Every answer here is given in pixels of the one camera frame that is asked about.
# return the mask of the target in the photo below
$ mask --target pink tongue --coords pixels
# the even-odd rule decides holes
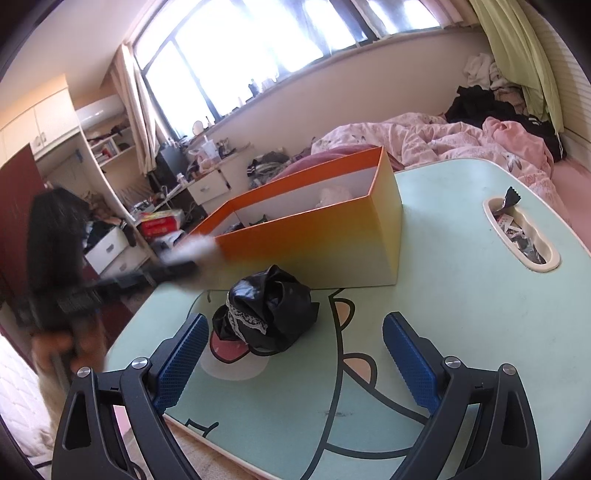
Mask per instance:
[[[226,362],[233,362],[248,352],[248,345],[241,340],[220,340],[216,332],[209,339],[212,353]]]

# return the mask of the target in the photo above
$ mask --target pink floral bedding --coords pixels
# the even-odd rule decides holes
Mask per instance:
[[[493,132],[464,123],[448,124],[424,113],[405,113],[379,124],[350,124],[335,128],[312,144],[312,154],[341,145],[373,144],[386,148],[405,169],[451,158],[490,160],[521,180],[569,221],[564,203],[550,179],[553,166],[545,155],[527,161],[493,139]]]

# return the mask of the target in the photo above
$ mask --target hand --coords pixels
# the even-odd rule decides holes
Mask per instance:
[[[100,322],[77,337],[77,353],[70,369],[76,373],[81,367],[91,367],[102,372],[105,365],[106,345]],[[33,361],[45,374],[55,375],[51,357],[66,353],[74,348],[74,339],[69,332],[38,333],[33,336]]]

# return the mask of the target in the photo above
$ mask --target ceiling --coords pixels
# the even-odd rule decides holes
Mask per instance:
[[[0,82],[0,111],[66,74],[73,98],[99,89],[117,47],[154,0],[64,0],[31,34]]]

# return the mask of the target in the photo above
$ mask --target white drawer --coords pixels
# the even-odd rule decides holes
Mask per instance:
[[[113,228],[86,254],[88,263],[99,275],[129,246],[125,234],[119,227]]]
[[[228,192],[229,188],[222,174],[214,170],[201,180],[193,183],[188,190],[195,202],[198,205],[202,205]]]
[[[116,277],[133,272],[148,259],[148,254],[141,247],[128,247],[115,258],[111,265],[100,275],[103,278]]]

